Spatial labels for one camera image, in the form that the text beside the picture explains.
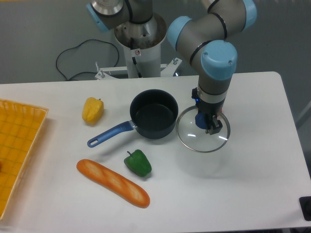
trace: saucepan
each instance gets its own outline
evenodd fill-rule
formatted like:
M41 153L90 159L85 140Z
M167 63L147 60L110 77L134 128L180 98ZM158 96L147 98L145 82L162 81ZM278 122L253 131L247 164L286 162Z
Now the saucepan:
M87 145L95 147L119 133L134 129L149 139L163 138L174 129L178 105L175 98L168 92L150 89L141 92L133 99L130 116L131 120L92 138Z

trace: yellow tray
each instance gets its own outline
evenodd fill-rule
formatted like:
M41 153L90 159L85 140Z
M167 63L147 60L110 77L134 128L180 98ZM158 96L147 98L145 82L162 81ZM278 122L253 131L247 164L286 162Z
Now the yellow tray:
M0 99L0 220L48 109Z

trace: yellow bell pepper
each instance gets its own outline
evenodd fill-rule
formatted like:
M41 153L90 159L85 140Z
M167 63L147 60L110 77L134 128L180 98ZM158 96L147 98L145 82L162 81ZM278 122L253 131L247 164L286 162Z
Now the yellow bell pepper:
M82 119L89 124L95 124L103 115L104 102L101 99L97 100L94 97L87 98L83 112Z

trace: green bell pepper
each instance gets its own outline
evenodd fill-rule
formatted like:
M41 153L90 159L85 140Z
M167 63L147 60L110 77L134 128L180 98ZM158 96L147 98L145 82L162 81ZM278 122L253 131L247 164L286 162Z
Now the green bell pepper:
M135 150L130 153L130 156L125 158L125 165L136 175L140 177L145 177L151 172L151 165L146 157L146 155L141 150Z

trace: glass pot lid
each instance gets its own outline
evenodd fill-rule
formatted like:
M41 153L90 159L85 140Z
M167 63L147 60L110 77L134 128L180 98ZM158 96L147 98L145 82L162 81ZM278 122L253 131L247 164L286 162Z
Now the glass pot lid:
M230 124L225 115L218 113L217 119L223 124L219 133L210 135L205 129L195 123L198 114L197 106L185 109L176 121L176 131L179 140L190 150L200 153L209 153L223 147L230 136Z

